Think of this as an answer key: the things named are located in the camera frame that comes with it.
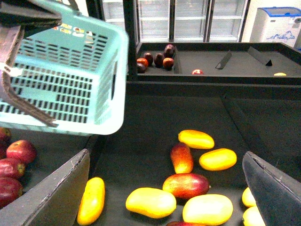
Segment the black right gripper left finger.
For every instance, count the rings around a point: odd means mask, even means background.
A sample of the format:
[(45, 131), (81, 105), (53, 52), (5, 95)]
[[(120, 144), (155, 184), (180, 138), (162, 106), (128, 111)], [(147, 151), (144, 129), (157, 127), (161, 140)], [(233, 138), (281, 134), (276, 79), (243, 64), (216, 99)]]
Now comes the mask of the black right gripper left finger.
[(72, 226), (89, 175), (87, 149), (2, 208), (2, 226)]

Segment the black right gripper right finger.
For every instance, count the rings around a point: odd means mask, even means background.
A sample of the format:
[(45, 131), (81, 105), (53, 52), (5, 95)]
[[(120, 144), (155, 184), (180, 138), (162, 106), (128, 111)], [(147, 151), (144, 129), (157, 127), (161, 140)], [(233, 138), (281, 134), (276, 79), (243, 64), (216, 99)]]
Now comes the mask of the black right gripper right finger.
[(247, 186), (267, 226), (301, 224), (301, 183), (252, 152), (242, 168)]

